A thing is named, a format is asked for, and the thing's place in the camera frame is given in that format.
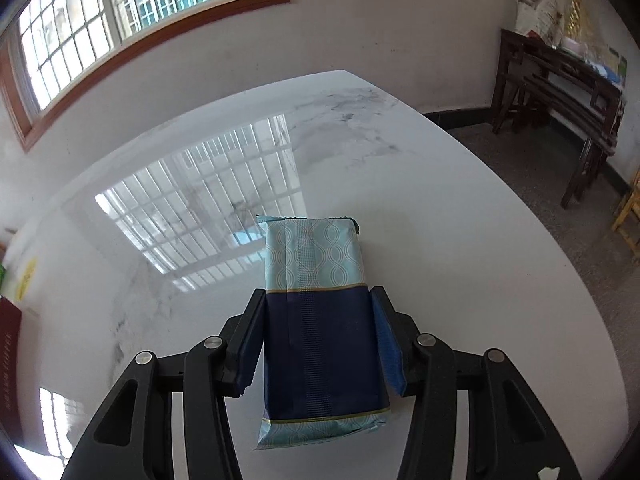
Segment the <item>gold red tin box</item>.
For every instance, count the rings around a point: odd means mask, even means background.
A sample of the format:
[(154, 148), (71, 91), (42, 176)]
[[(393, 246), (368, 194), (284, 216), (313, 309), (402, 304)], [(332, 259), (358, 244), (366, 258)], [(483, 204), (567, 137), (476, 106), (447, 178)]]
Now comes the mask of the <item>gold red tin box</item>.
[(0, 306), (0, 380), (1, 425), (17, 444), (24, 442), (23, 427), (17, 400), (17, 345), (22, 311), (6, 297)]

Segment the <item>round yellow warning sticker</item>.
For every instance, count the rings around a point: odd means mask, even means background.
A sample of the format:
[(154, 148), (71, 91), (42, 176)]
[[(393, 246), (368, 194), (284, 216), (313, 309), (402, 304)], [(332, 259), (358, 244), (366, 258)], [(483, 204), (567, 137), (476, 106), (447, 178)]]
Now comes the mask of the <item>round yellow warning sticker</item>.
[(20, 279), (17, 282), (15, 289), (15, 299), (17, 301), (22, 301), (29, 289), (30, 284), (32, 284), (32, 279), (35, 276), (35, 272), (37, 269), (37, 258), (31, 258), (29, 262), (26, 264), (24, 272), (21, 274)]

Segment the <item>bamboo chair right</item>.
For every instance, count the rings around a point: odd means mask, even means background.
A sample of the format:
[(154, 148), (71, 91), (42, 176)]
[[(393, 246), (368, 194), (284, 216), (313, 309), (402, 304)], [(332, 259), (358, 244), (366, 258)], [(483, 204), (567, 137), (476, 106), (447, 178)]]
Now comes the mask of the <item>bamboo chair right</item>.
[(629, 190), (615, 209), (615, 219), (611, 226), (614, 233), (620, 234), (632, 253), (632, 262), (639, 264), (639, 182), (640, 170), (637, 170), (629, 185)]

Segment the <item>dark wooden console table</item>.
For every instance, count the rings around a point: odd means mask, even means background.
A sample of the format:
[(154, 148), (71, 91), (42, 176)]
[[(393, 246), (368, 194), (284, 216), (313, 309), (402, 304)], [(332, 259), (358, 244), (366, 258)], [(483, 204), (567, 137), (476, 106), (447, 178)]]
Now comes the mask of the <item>dark wooden console table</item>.
[(623, 91), (586, 62), (540, 39), (509, 29), (500, 32), (490, 107), (492, 131), (499, 132), (511, 112), (526, 117), (541, 108), (559, 114), (585, 136), (562, 196), (563, 208), (582, 198), (615, 154), (625, 106)]

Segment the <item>gold ornament tree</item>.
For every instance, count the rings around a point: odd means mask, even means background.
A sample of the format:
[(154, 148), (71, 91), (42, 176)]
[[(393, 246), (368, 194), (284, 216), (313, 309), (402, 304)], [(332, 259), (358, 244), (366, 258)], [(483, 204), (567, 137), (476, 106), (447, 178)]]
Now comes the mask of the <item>gold ornament tree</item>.
[(587, 0), (566, 0), (561, 44), (582, 58), (599, 55), (597, 27), (591, 21)]

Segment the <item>white printed bag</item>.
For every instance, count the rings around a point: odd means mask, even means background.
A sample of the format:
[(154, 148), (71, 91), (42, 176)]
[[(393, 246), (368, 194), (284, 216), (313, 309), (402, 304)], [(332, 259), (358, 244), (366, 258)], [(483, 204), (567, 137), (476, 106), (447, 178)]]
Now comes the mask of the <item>white printed bag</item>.
[(514, 32), (554, 44), (559, 31), (561, 12), (556, 0), (516, 0)]

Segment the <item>arched wooden frame window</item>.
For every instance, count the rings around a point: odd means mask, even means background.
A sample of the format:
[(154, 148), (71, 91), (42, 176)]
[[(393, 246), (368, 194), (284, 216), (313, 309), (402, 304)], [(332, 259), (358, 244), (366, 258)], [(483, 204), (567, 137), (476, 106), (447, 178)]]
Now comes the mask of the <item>arched wooden frame window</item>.
[(288, 0), (14, 0), (1, 17), (1, 97), (24, 152), (138, 56), (201, 26)]

